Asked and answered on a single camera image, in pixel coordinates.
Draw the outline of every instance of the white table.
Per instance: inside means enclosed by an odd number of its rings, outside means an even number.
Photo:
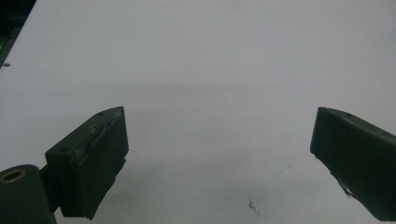
[[[0,71],[0,170],[44,166],[79,124],[123,105],[128,161],[92,223],[379,223],[309,146],[322,105],[396,133],[395,11],[38,0]]]

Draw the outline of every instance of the cylindrical joint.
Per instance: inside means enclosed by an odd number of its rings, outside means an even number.
[[[55,224],[40,172],[33,165],[20,165],[0,173],[2,224]]]

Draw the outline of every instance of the small debris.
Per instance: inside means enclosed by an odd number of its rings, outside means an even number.
[[[250,210],[254,212],[254,215],[256,215],[256,217],[260,216],[260,209],[256,208],[256,206],[254,206],[252,201],[249,202],[248,208],[250,208]]]

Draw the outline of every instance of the bolt hole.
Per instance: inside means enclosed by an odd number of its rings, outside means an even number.
[[[0,177],[0,182],[13,183],[26,175],[24,170],[13,170]]]
[[[59,151],[61,151],[62,153],[67,153],[67,152],[69,152],[71,149],[72,149],[71,147],[63,147],[63,148],[61,148]]]

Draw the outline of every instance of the white surface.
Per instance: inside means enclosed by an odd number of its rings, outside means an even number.
[[[80,123],[123,105],[128,161],[92,223],[376,223],[309,145],[321,105],[396,133],[395,11],[38,0],[0,72],[0,170],[42,167]]]

